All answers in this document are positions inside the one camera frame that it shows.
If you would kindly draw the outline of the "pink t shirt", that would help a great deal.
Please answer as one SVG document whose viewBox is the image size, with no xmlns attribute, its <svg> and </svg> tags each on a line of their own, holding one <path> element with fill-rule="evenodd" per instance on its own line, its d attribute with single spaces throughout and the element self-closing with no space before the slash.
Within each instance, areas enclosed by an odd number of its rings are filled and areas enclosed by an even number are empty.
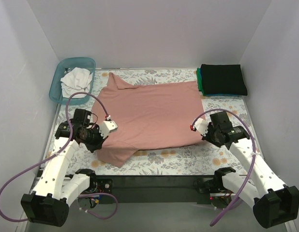
<svg viewBox="0 0 299 232">
<path fill-rule="evenodd" d="M 102 148 L 100 161 L 121 167 L 139 150 L 157 150 L 194 145 L 200 135 L 190 125 L 203 112 L 197 82 L 131 85 L 110 73 L 92 112 L 98 123 L 107 111 L 118 126 Z"/>
</svg>

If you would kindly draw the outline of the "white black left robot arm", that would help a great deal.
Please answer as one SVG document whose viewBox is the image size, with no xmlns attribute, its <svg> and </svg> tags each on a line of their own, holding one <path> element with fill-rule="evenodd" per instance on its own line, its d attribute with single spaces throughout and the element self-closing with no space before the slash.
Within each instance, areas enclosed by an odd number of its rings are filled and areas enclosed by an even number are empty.
<svg viewBox="0 0 299 232">
<path fill-rule="evenodd" d="M 90 152 L 101 149 L 117 125 L 107 115 L 100 124 L 90 121 L 92 113 L 76 109 L 74 116 L 59 124 L 55 133 L 55 157 L 46 162 L 40 180 L 30 194 L 21 199 L 23 210 L 32 223 L 61 227 L 69 213 L 70 205 L 81 193 L 94 193 L 98 184 L 91 169 L 76 171 L 67 185 L 64 179 L 68 166 L 80 144 Z"/>
</svg>

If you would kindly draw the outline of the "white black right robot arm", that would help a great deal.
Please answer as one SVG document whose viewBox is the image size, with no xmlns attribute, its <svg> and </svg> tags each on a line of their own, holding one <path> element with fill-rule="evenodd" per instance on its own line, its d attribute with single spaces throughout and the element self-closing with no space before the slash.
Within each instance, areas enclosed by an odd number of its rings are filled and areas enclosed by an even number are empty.
<svg viewBox="0 0 299 232">
<path fill-rule="evenodd" d="M 299 190 L 288 186 L 268 166 L 256 150 L 256 143 L 248 126 L 242 122 L 233 126 L 228 110 L 209 110 L 210 122 L 198 116 L 191 125 L 203 141 L 216 147 L 225 146 L 242 164 L 247 172 L 242 179 L 233 168 L 215 171 L 213 182 L 221 190 L 235 193 L 231 203 L 210 223 L 214 226 L 238 201 L 248 204 L 257 222 L 263 228 L 270 228 L 295 220 L 299 211 Z"/>
</svg>

